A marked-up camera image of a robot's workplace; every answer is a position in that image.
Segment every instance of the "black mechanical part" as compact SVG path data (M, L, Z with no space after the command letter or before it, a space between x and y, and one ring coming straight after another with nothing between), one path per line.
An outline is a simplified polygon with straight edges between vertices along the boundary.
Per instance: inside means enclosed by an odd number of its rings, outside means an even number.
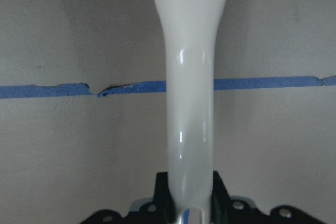
M214 172L212 191L213 224L323 224L292 206L279 206L266 215L243 200L231 199L218 172ZM174 203L168 189L168 173L156 175L153 201L124 218L112 210L101 210L81 224L168 224L175 218Z

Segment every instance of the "black mount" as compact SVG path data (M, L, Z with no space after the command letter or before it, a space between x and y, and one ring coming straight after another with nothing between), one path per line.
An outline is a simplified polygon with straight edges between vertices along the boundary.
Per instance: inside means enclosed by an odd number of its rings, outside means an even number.
M279 206L265 215L244 200L231 199L218 172L214 172L212 191L213 224L323 224L323 222L291 206ZM124 218L112 210L101 210L81 224L168 224L175 217L174 204L168 190L168 173L157 173L153 201L132 211Z

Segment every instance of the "gray surface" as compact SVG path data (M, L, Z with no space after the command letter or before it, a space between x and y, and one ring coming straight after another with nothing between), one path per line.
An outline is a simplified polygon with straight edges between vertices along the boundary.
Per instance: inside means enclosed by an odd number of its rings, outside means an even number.
M0 85L164 80L153 0L0 0ZM336 74L336 0L228 0L216 77ZM268 212L336 219L335 87L215 93L215 165ZM0 100L0 223L125 214L166 170L165 94Z

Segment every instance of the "white glossy tube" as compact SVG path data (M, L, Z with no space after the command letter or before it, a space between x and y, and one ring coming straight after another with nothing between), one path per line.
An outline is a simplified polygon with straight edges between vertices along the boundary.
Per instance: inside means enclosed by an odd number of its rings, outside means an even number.
M196 207L209 223L214 47L225 0L155 3L166 45L169 190L180 216Z

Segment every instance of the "blue tape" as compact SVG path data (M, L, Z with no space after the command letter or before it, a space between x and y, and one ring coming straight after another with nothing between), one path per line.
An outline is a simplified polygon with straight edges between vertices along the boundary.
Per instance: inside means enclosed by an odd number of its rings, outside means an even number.
M261 78L237 78L216 79L215 90L234 89L264 89L285 87L312 87L336 85L336 76L318 79L315 76L293 77L261 77ZM112 94L135 93L160 93L166 92L165 81L146 81L124 86L114 86L99 93L97 97L105 97ZM5 98L29 98L29 97L64 97L78 95L94 95L86 84L63 84L59 86L44 87L35 85L0 86L0 99Z

